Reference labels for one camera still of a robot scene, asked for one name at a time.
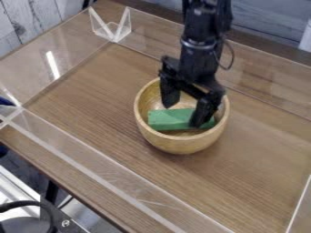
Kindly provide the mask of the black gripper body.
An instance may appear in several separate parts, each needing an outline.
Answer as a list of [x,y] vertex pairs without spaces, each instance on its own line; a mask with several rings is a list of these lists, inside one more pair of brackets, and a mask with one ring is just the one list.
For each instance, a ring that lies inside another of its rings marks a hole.
[[223,43],[194,45],[182,42],[180,58],[162,57],[160,74],[168,74],[179,80],[180,93],[184,92],[196,100],[208,92],[221,92],[225,88],[217,80],[221,66]]

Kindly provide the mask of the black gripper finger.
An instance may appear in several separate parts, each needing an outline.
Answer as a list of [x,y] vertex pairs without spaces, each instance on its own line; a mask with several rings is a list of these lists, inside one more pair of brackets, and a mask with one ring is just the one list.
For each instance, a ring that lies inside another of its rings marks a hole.
[[208,92],[198,99],[196,110],[190,119],[190,127],[200,128],[202,125],[210,121],[211,117],[219,109],[222,100],[223,94],[214,91]]
[[179,80],[168,74],[160,74],[160,96],[164,108],[170,108],[180,101]]

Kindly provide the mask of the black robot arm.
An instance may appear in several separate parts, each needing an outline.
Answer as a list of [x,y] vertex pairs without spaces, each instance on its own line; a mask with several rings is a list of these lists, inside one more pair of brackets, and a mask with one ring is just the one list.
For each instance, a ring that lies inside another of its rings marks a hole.
[[200,127],[219,109],[226,94],[217,80],[226,34],[234,20],[231,0],[183,0],[180,58],[162,57],[160,96],[164,108],[175,106],[182,92],[196,100],[190,127]]

